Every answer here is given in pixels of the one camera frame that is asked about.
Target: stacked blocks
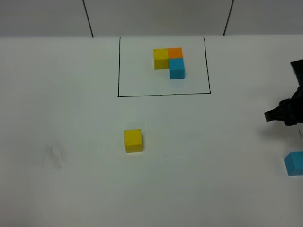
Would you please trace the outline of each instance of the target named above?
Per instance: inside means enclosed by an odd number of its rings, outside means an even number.
[[[169,68],[170,79],[185,78],[182,48],[155,49],[153,54],[156,70]]]
[[[290,152],[284,162],[289,176],[303,175],[303,152]]]
[[[143,151],[141,129],[124,130],[124,146],[127,153]]]

